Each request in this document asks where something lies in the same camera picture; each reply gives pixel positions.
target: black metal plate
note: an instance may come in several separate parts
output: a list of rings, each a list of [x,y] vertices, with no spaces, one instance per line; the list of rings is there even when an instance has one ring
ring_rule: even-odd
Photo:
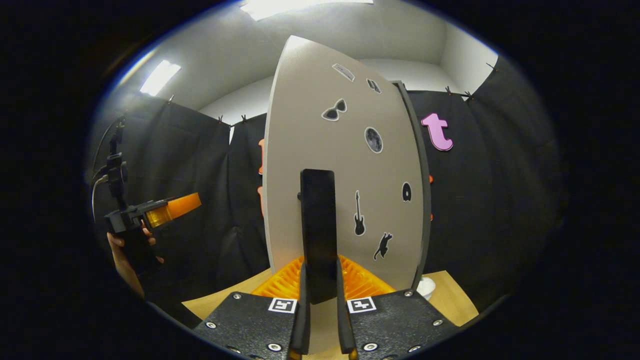
[[[375,310],[349,314],[358,360],[403,357],[416,346],[431,347],[458,331],[420,294],[414,291],[407,297],[405,291],[372,297]],[[437,320],[442,323],[434,326]],[[370,343],[376,344],[375,350],[364,350]]]
[[[269,311],[272,298],[231,293],[207,318],[194,329],[205,339],[223,348],[238,349],[244,356],[265,360],[286,360],[295,313]],[[207,322],[214,323],[214,329]],[[281,346],[272,351],[269,344]]]

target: ceiling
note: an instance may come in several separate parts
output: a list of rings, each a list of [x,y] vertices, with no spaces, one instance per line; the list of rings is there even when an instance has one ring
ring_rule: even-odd
[[[164,39],[124,78],[138,91],[161,60],[182,68],[158,97],[194,110],[275,73],[290,35],[327,45],[352,58],[439,64],[445,21],[400,0],[374,4],[320,4],[260,21],[239,9],[217,8]]]

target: black phone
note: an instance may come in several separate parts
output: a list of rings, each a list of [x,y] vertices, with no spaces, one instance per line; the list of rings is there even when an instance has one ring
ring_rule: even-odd
[[[337,294],[338,259],[333,171],[304,169],[300,172],[302,242],[307,266],[311,304],[333,299]]]

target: human hand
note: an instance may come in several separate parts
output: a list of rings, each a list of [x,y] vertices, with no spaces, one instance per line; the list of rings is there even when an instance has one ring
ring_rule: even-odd
[[[145,222],[142,221],[142,231],[147,235],[149,240],[149,245],[153,246],[156,244],[156,239],[153,237],[153,234],[147,229]],[[122,279],[138,294],[140,297],[144,299],[145,292],[142,289],[142,285],[140,284],[140,280],[136,275],[135,270],[131,264],[129,264],[129,260],[125,256],[122,251],[122,247],[125,246],[124,240],[122,238],[113,236],[111,233],[107,233],[107,239],[109,241],[109,246],[111,247],[111,253],[113,255],[113,262],[115,263],[116,270],[118,274],[122,277]],[[164,263],[164,259],[156,256],[160,263]]]

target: black handle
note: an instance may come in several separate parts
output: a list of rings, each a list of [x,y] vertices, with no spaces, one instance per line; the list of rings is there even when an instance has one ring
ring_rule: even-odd
[[[160,267],[161,263],[151,249],[142,227],[118,233],[116,236],[124,240],[122,251],[136,274],[140,276],[156,271]]]

